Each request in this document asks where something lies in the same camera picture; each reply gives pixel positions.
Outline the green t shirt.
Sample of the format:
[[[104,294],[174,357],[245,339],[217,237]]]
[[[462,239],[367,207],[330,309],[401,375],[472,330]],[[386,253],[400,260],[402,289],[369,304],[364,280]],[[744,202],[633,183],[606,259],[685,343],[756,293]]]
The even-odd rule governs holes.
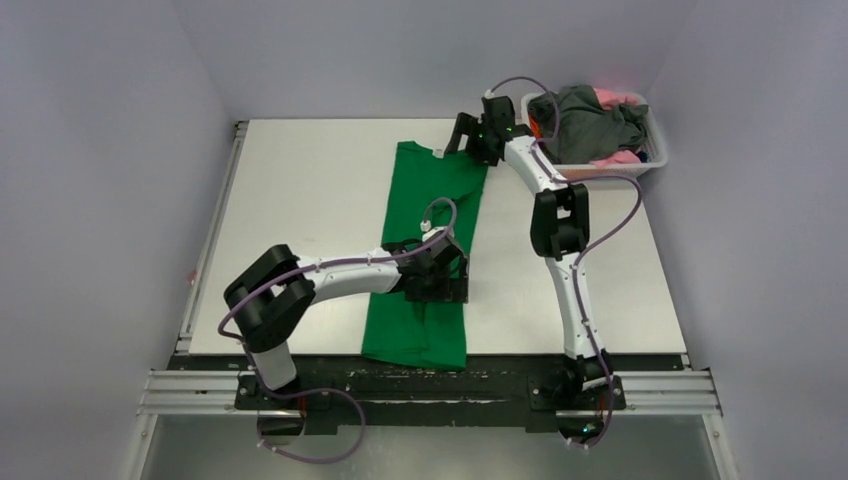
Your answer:
[[[488,168],[463,152],[437,157],[414,141],[397,144],[382,240],[421,236],[425,209],[437,198],[458,209],[455,238],[472,249]],[[463,303],[413,303],[404,295],[369,298],[361,354],[391,364],[456,371],[466,366]]]

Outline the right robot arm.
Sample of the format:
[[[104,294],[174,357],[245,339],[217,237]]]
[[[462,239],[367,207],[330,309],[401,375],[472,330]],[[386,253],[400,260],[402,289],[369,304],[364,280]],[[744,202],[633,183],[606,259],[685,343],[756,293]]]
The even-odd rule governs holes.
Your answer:
[[[581,266],[590,239],[589,193],[556,172],[530,127],[516,123],[512,100],[487,93],[478,116],[456,117],[446,151],[464,152],[489,167],[505,162],[533,195],[530,242],[550,273],[563,328],[565,367],[558,391],[576,407],[596,399],[601,388],[615,392],[609,355],[597,332],[584,290]]]

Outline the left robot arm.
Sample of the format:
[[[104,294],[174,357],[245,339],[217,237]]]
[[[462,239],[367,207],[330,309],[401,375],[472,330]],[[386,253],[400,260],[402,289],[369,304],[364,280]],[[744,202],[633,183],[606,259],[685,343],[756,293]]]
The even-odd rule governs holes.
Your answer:
[[[307,263],[286,244],[267,250],[223,293],[240,341],[272,408],[297,399],[297,369],[288,340],[307,310],[337,298],[375,294],[411,304],[468,300],[469,256],[450,234],[389,242],[360,257]]]

